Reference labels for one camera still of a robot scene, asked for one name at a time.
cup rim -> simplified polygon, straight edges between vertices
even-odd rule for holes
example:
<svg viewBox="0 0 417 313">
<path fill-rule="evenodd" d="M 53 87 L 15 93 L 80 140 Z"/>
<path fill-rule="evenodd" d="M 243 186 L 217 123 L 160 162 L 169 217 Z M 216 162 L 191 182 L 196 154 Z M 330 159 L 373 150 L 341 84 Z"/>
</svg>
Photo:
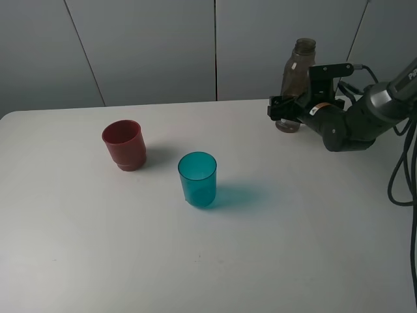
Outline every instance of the cup rim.
<svg viewBox="0 0 417 313">
<path fill-rule="evenodd" d="M 181 161 L 182 161 L 185 157 L 187 157 L 187 156 L 189 156 L 189 155 L 193 155 L 193 154 L 195 154 L 195 153 L 203 153 L 203 154 L 205 154 L 205 155 L 208 155 L 208 156 L 209 156 L 209 157 L 211 157 L 211 158 L 213 159 L 213 161 L 214 161 L 214 169 L 213 169 L 213 172 L 212 172 L 210 175 L 208 175 L 208 176 L 206 176 L 206 177 L 204 177 L 204 178 L 201 178 L 201 179 L 190 179 L 190 178 L 188 178 L 188 177 L 184 176 L 183 174 L 181 174 L 181 171 L 180 171 L 180 163 L 181 163 Z M 214 175 L 214 173 L 216 173 L 216 170 L 217 170 L 217 161 L 216 161 L 216 159 L 214 158 L 214 156 L 212 156 L 210 153 L 203 152 L 203 151 L 194 151 L 194 152 L 190 152 L 190 153 L 187 153 L 186 155 L 184 155 L 184 156 L 183 156 L 183 157 L 179 160 L 177 168 L 178 168 L 178 172 L 179 172 L 180 176 L 181 176 L 181 177 L 183 177 L 183 178 L 185 178 L 185 179 L 186 179 L 186 180 L 188 180 L 188 181 L 204 181 L 205 179 L 208 179 L 208 178 L 212 177 L 212 176 Z"/>
<path fill-rule="evenodd" d="M 127 142 L 120 142 L 120 143 L 113 143 L 113 142 L 109 142 L 104 138 L 104 133 L 108 130 L 109 127 L 112 127 L 114 124 L 117 123 L 125 123 L 125 122 L 129 122 L 129 123 L 133 123 L 137 126 L 137 133 L 135 134 L 135 136 L 133 136 L 131 139 L 129 139 Z M 103 141 L 107 144 L 107 145 L 125 145 L 129 142 L 131 142 L 133 139 L 136 138 L 137 135 L 139 135 L 141 133 L 141 125 L 139 125 L 139 123 L 137 121 L 133 121 L 131 119 L 121 119 L 120 121 L 115 121 L 112 124 L 108 125 L 102 132 L 102 139 Z"/>
</svg>

bottle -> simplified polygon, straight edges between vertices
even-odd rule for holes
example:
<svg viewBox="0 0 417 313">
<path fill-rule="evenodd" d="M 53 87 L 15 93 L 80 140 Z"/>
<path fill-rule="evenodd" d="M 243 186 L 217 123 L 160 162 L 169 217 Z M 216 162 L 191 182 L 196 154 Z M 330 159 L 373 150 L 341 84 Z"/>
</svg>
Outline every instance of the bottle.
<svg viewBox="0 0 417 313">
<path fill-rule="evenodd" d="M 287 64 L 281 86 L 281 96 L 297 97 L 308 88 L 308 68 L 315 64 L 315 40 L 300 38 Z M 282 132 L 296 132 L 300 129 L 300 123 L 281 119 L 275 122 L 276 128 Z"/>
</svg>

plastic cup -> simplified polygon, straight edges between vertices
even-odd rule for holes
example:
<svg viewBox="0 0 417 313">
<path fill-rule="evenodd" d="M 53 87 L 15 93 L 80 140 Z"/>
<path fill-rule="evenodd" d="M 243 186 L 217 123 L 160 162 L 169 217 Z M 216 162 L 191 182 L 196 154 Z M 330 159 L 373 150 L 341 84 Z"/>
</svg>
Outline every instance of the plastic cup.
<svg viewBox="0 0 417 313">
<path fill-rule="evenodd" d="M 122 171 L 135 171 L 145 163 L 146 147 L 137 122 L 114 122 L 104 129 L 102 139 Z"/>
<path fill-rule="evenodd" d="M 178 163 L 185 200 L 195 207 L 206 207 L 216 197 L 216 160 L 206 152 L 185 155 Z"/>
</svg>

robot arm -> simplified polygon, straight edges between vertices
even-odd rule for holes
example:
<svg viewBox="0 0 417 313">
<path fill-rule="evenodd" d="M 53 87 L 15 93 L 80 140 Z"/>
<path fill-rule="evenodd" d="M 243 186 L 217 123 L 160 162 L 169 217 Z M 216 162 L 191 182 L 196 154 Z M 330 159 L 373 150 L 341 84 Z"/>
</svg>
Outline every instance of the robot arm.
<svg viewBox="0 0 417 313">
<path fill-rule="evenodd" d="M 329 151 L 365 150 L 404 119 L 417 117 L 417 58 L 391 82 L 367 88 L 344 111 L 344 101 L 335 99 L 333 79 L 354 70 L 350 63 L 310 67 L 308 91 L 297 98 L 270 97 L 268 115 L 273 121 L 306 124 Z"/>
</svg>

white table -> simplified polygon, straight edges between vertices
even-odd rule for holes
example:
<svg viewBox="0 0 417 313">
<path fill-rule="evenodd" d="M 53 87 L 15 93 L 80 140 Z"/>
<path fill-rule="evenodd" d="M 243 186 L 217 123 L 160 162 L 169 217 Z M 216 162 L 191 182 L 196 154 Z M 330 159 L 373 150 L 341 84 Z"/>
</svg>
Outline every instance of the white table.
<svg viewBox="0 0 417 313">
<path fill-rule="evenodd" d="M 307 128 L 276 130 L 267 103 L 7 115 L 0 312 L 414 312 L 411 210 L 386 196 L 402 140 L 330 153 Z M 101 140 L 119 119 L 143 128 L 142 170 Z M 210 210 L 182 195 L 191 151 L 218 161 Z"/>
</svg>

